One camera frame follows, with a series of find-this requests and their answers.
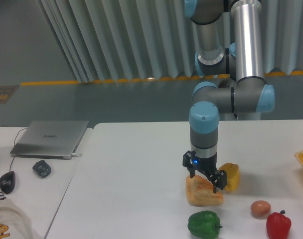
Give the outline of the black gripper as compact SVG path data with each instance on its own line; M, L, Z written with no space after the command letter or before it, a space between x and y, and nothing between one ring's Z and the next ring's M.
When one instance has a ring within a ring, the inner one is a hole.
M223 190L227 186L227 172L225 170L217 170L217 153L208 158L196 156L195 151L187 151L183 155L182 166L187 168L189 177L195 176L195 171L209 177L209 181L213 185L213 193L217 193L218 189Z

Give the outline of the person's white sleeve forearm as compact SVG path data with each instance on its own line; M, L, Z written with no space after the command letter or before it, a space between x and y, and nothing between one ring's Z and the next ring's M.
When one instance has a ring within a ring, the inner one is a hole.
M0 239L32 239L30 219L0 192Z

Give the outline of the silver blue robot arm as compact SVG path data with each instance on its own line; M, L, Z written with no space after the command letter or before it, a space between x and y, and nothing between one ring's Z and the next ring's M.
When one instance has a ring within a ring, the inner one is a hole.
M191 149L182 165L190 176L203 174L214 190L224 189L227 173L218 170L217 144L221 114L271 112L275 90L266 83L263 70L258 0L187 0L185 16L197 27L201 48L195 66L201 75L228 74L236 82L220 88L201 82L194 88L189 111ZM218 22L229 12L234 22L234 46L224 48L219 41Z

